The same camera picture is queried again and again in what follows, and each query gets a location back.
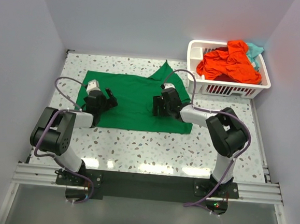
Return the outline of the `green t-shirt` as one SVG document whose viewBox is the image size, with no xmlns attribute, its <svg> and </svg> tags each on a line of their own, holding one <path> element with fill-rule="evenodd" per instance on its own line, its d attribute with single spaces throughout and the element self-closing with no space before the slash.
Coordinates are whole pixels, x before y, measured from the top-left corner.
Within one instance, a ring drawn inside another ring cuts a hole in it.
<svg viewBox="0 0 300 224">
<path fill-rule="evenodd" d="M 191 133 L 193 125 L 183 123 L 168 116 L 154 116 L 153 97 L 161 94 L 161 84 L 172 72 L 168 62 L 149 77 L 131 74 L 118 74 L 89 70 L 83 84 L 97 80 L 102 92 L 110 88 L 117 99 L 118 106 L 110 108 L 100 116 L 98 127 L 123 130 Z"/>
</svg>

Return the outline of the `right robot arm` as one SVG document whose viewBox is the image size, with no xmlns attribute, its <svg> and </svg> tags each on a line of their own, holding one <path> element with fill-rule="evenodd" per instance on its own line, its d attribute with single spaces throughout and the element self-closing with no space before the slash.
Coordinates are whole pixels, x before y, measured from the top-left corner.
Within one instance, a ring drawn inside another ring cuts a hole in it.
<svg viewBox="0 0 300 224">
<path fill-rule="evenodd" d="M 216 197 L 227 192 L 233 183 L 233 170 L 238 156 L 251 142 L 251 134 L 231 108 L 208 110 L 183 102 L 172 84 L 163 87 L 161 94 L 152 99 L 154 116 L 171 117 L 183 123 L 196 124 L 208 129 L 217 152 L 216 166 L 208 182 L 199 185 Z"/>
</svg>

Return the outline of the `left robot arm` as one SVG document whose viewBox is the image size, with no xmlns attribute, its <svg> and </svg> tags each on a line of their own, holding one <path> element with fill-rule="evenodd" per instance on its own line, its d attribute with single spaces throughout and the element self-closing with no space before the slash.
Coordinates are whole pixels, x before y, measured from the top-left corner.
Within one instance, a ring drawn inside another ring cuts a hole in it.
<svg viewBox="0 0 300 224">
<path fill-rule="evenodd" d="M 86 167 L 70 146 L 75 128 L 93 128 L 100 122 L 103 113 L 118 105 L 110 88 L 102 92 L 98 87 L 88 86 L 84 105 L 79 110 L 43 110 L 30 137 L 33 155 L 52 158 L 61 169 L 58 176 L 74 185 L 89 184 Z"/>
</svg>

